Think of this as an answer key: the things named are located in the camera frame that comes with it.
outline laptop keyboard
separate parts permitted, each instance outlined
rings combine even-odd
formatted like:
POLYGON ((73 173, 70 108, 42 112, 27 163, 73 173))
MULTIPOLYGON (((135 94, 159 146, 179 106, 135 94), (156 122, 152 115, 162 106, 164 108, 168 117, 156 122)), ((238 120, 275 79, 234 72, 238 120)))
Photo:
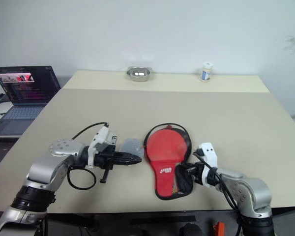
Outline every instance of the laptop keyboard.
POLYGON ((35 119, 44 107, 13 107, 3 119, 35 119))

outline laptop screen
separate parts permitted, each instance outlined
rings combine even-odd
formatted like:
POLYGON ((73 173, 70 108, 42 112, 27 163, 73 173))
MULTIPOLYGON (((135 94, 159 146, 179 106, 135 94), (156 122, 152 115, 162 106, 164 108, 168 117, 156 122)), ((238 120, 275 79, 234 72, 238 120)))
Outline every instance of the laptop screen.
POLYGON ((0 84, 13 104, 48 103, 60 89, 51 66, 0 67, 0 84))

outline bottle label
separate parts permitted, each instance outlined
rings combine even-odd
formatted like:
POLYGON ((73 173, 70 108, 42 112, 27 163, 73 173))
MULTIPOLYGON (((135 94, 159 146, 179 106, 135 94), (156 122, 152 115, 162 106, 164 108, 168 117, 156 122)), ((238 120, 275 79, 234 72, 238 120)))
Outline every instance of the bottle label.
POLYGON ((207 80, 210 79, 210 75, 211 75, 211 72, 205 72, 205 71, 203 71, 203 72, 202 72, 202 77, 201 77, 201 79, 207 81, 207 80))

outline white bottle cap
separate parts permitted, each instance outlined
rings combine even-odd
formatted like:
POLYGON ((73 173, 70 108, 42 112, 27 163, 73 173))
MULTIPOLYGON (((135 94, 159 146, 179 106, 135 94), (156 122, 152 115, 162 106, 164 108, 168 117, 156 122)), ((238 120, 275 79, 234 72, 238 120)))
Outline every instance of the white bottle cap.
POLYGON ((203 63, 203 68, 204 69, 212 69, 213 64, 211 62, 204 62, 203 63))

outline laptop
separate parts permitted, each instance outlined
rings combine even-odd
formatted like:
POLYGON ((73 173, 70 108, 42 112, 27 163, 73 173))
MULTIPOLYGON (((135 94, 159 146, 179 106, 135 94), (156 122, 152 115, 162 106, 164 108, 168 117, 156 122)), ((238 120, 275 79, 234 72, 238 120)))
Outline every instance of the laptop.
POLYGON ((0 67, 0 85, 13 103, 0 136, 21 136, 60 89, 51 66, 0 67))

